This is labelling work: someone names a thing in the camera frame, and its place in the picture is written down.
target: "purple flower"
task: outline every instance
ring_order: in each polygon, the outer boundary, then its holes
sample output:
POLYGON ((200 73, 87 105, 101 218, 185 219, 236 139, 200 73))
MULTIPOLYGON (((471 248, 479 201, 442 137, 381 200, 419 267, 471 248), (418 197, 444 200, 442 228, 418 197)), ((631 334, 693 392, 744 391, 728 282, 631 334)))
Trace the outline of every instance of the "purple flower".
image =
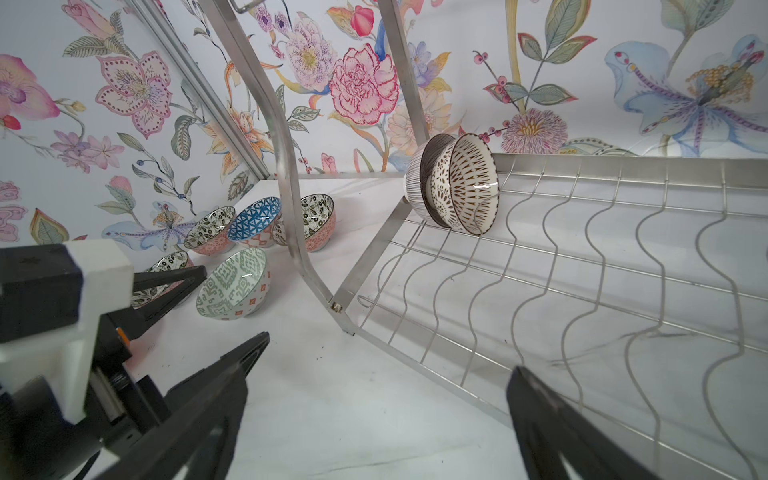
POLYGON ((409 43, 408 50, 411 55, 416 84, 424 88, 437 77, 439 73, 438 66, 434 60, 429 60, 432 57, 432 53, 427 51, 427 44, 423 41, 419 42, 419 46, 409 43))
POLYGON ((275 27, 277 28, 277 31, 283 35, 288 35, 288 32, 290 31, 290 25, 288 23, 288 18, 284 13, 277 12, 275 14, 275 27))
POLYGON ((275 26, 272 24, 272 15, 270 15, 269 11, 267 11, 264 4, 261 4, 251 10, 250 14, 259 21, 259 26, 262 30, 270 31, 275 28, 275 26))

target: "blue geometric bowl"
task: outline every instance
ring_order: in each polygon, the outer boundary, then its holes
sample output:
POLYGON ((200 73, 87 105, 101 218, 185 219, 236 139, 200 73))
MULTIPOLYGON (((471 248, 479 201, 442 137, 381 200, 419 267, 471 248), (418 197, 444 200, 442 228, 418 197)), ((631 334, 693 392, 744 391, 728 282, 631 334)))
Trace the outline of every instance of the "blue geometric bowl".
POLYGON ((269 247, 274 243, 272 227, 280 217, 280 198, 267 197, 252 203, 232 222, 227 236, 249 247, 269 247))

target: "bowl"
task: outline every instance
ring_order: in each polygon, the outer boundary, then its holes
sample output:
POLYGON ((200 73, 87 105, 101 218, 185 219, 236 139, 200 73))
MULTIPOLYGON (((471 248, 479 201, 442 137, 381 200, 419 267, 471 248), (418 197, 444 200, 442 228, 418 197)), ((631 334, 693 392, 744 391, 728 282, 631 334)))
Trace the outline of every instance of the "bowl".
POLYGON ((484 234, 498 212, 498 172, 491 149, 478 135, 462 135, 453 148, 449 171, 458 221, 472 235, 484 234))
POLYGON ((263 249, 241 250, 205 279, 197 294, 197 312, 221 320, 253 313, 270 290, 271 278, 263 249))
MULTIPOLYGON (((180 270, 187 268, 188 266, 194 266, 190 256, 187 252, 173 252, 170 255, 159 259, 156 264, 147 268, 145 272, 167 272, 169 270, 180 270)), ((173 282, 169 285, 158 285, 148 288, 146 290, 138 290, 131 295, 131 306, 133 308, 139 308, 146 305, 152 300, 170 292, 172 289, 181 285, 182 281, 173 282)))
POLYGON ((214 255, 234 247, 227 231, 235 218, 234 207, 221 207, 194 224, 184 240, 184 246, 202 255, 214 255))
POLYGON ((253 202, 235 217, 227 236, 249 247, 271 247, 272 229, 280 216, 280 198, 267 197, 253 202))
POLYGON ((451 156, 457 142, 457 140, 451 141, 438 155, 435 166, 432 169, 432 174, 427 179, 425 192, 427 202, 435 208, 437 214, 448 227, 460 232, 466 232, 462 223, 458 221, 458 215, 453 207, 451 181, 449 178, 451 173, 451 156))
POLYGON ((426 187, 440 152, 455 138, 449 134, 437 134, 423 144, 411 157, 404 179, 406 199, 413 210, 424 220, 432 220, 440 227, 449 228, 438 211, 426 200, 426 187))
MULTIPOLYGON (((306 250, 314 252, 323 248, 331 234, 336 229, 336 210, 333 198, 325 194, 307 195, 301 199, 301 210, 304 219, 304 241, 306 250)), ((286 245, 285 223, 281 216, 275 222, 272 230, 275 243, 286 245)))

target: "green patterned bowl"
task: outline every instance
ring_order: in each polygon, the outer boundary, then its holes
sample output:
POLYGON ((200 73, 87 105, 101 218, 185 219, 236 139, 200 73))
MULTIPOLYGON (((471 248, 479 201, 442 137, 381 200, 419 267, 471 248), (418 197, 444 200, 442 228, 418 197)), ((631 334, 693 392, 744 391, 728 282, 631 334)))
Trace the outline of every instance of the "green patterned bowl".
POLYGON ((263 249, 241 250, 203 282, 197 294, 197 312, 222 320, 248 315, 261 306, 271 278, 263 249))

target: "floral wallpaper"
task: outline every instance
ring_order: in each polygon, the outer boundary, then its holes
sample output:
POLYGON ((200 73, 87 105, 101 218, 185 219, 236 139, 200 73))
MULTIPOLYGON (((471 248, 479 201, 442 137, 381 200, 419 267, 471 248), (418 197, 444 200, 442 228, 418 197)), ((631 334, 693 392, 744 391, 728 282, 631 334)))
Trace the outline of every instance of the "floral wallpaper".
POLYGON ((11 2, 0 38, 0 247, 113 238, 143 269, 253 186, 124 3, 11 2))
MULTIPOLYGON (((507 153, 768 154, 763 0, 399 4, 432 135, 474 132, 507 153)), ((164 9, 206 75, 224 78, 233 116, 263 132, 197 1, 164 9)), ((267 0, 239 19, 305 172, 405 170, 416 144, 376 0, 267 0)))

